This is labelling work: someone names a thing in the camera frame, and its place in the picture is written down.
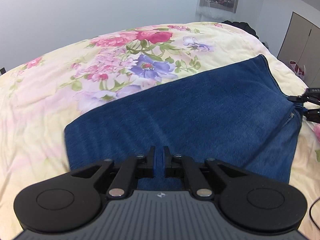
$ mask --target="white wall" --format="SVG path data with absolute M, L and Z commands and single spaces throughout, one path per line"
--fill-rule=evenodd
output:
M 293 11 L 320 27 L 320 11 L 301 0 L 263 1 L 255 30 L 261 41 L 267 41 L 275 57 L 280 51 Z
M 250 27 L 255 29 L 262 4 L 263 0 L 239 0 L 236 13 L 216 8 L 200 8 L 199 11 L 203 12 L 202 21 L 247 22 Z
M 0 66 L 101 34 L 194 22 L 197 0 L 0 0 Z

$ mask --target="floral bedspread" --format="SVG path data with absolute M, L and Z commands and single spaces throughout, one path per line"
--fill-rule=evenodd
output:
M 63 130 L 78 116 L 141 90 L 259 54 L 267 58 L 285 94 L 304 92 L 307 86 L 254 36 L 208 22 L 102 35 L 47 53 L 1 76 L 0 239 L 12 239 L 21 231 L 12 206 L 17 193 L 69 170 Z M 312 128 L 303 121 L 290 177 L 308 205 L 320 195 L 315 152 L 320 145 Z M 314 207 L 313 216 L 320 221 L 320 207 Z M 320 238 L 308 215 L 300 231 L 310 239 Z

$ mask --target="black cable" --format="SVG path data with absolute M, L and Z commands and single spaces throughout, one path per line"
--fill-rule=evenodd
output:
M 309 217 L 310 217 L 311 221 L 314 223 L 314 225 L 320 230 L 320 227 L 319 227 L 318 224 L 314 221 L 314 219 L 313 219 L 313 217 L 312 217 L 312 215 L 311 215 L 311 209 L 312 209 L 312 207 L 313 207 L 314 204 L 316 204 L 319 200 L 320 200 L 320 197 L 317 198 L 317 199 L 312 203 L 312 205 L 310 206 L 310 208 L 309 208 Z

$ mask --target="blue fabric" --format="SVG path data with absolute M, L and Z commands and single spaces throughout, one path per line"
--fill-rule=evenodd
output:
M 263 55 L 110 102 L 65 129 L 71 169 L 100 159 L 117 163 L 156 146 L 156 178 L 139 188 L 177 190 L 165 179 L 163 146 L 197 162 L 214 157 L 288 182 L 302 105 L 280 91 Z

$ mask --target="cabinet door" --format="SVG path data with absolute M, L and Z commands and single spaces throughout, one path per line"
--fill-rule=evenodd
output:
M 306 67 L 304 82 L 308 86 L 314 86 L 314 81 L 320 85 L 320 80 L 316 80 L 319 79 L 317 73 L 320 69 L 320 29 L 315 25 L 312 26 L 306 47 L 298 64 L 301 69 L 303 69 L 303 65 Z
M 293 13 L 291 22 L 280 49 L 278 59 L 284 64 L 290 60 L 298 62 L 307 43 L 312 23 Z
M 308 86 L 311 88 L 320 88 L 320 71 L 318 71 L 311 85 L 308 85 Z

